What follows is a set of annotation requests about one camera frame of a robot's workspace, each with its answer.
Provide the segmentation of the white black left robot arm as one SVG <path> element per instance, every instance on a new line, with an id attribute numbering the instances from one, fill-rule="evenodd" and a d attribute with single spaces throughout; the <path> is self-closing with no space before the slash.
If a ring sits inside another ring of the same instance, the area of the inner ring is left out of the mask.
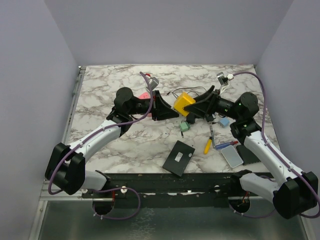
<path id="1" fill-rule="evenodd" d="M 145 118 L 151 114 L 154 121 L 179 116 L 157 90 L 151 93 L 150 98 L 140 99 L 130 88 L 122 87 L 116 92 L 113 102 L 110 114 L 94 131 L 69 145 L 60 142 L 53 148 L 44 176 L 50 185 L 59 187 L 59 192 L 73 195 L 81 189 L 88 189 L 101 198 L 106 197 L 111 190 L 108 177 L 97 170 L 87 171 L 88 160 L 108 143 L 124 135 L 137 122 L 133 115 Z"/>

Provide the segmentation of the large black power brick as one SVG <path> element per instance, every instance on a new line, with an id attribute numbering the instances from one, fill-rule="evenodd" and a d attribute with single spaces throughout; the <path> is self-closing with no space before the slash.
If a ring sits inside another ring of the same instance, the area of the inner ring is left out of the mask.
<path id="1" fill-rule="evenodd" d="M 210 113 L 210 114 L 207 114 L 205 116 L 205 120 L 208 122 L 208 123 L 211 123 L 211 124 L 216 124 L 216 115 L 214 113 Z"/>

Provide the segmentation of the green plug adapter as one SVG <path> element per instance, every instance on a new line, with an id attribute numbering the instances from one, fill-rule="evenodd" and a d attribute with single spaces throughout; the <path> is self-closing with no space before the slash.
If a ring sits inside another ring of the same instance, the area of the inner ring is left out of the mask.
<path id="1" fill-rule="evenodd" d="M 186 121 L 183 121 L 180 123 L 179 128 L 181 132 L 186 132 L 190 129 L 190 124 Z"/>

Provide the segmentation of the black adapter with cord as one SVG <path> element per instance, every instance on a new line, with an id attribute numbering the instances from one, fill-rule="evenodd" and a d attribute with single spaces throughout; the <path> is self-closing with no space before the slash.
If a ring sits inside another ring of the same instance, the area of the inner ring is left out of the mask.
<path id="1" fill-rule="evenodd" d="M 206 91 L 207 89 L 204 88 L 203 86 L 195 86 L 195 87 L 180 87 L 171 91 L 168 91 L 166 93 L 166 95 L 173 95 L 176 99 L 178 98 L 177 92 L 179 91 L 187 91 L 187 93 L 195 93 L 197 96 L 199 96 L 199 94 L 196 92 L 197 89 L 202 89 L 204 91 Z"/>

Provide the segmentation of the yellow plug adapter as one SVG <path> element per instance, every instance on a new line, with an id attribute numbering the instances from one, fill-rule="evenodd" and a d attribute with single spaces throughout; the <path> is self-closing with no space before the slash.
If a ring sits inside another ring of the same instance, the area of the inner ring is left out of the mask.
<path id="1" fill-rule="evenodd" d="M 186 117 L 189 112 L 184 110 L 184 107 L 194 104 L 196 100 L 188 95 L 186 92 L 181 93 L 173 104 L 173 108 L 181 115 Z"/>

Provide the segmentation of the pink power strip socket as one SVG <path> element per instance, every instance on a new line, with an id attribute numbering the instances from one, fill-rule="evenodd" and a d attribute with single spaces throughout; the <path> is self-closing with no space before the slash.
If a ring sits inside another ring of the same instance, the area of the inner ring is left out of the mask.
<path id="1" fill-rule="evenodd" d="M 141 100 L 146 100 L 146 99 L 150 98 L 150 94 L 146 91 L 146 92 L 142 93 L 138 98 Z"/>

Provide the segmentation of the light blue cylinder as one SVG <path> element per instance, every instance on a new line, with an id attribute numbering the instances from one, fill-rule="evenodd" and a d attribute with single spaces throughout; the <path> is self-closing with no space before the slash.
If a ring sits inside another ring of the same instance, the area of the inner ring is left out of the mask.
<path id="1" fill-rule="evenodd" d="M 226 128 L 230 124 L 230 120 L 227 117 L 221 118 L 219 120 L 219 125 L 223 128 Z"/>

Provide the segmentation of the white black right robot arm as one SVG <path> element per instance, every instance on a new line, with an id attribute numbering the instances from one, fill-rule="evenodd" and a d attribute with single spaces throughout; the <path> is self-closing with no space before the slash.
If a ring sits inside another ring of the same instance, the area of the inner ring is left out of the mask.
<path id="1" fill-rule="evenodd" d="M 313 172 L 304 172 L 289 161 L 255 121 L 254 116 L 259 111 L 255 94 L 245 92 L 232 102 L 222 98 L 216 90 L 207 91 L 196 97 L 195 103 L 185 106 L 184 110 L 202 119 L 215 113 L 233 119 L 230 125 L 232 136 L 250 150 L 274 178 L 270 181 L 243 170 L 229 184 L 234 195 L 254 193 L 273 203 L 285 219 L 302 215 L 320 204 L 317 176 Z"/>

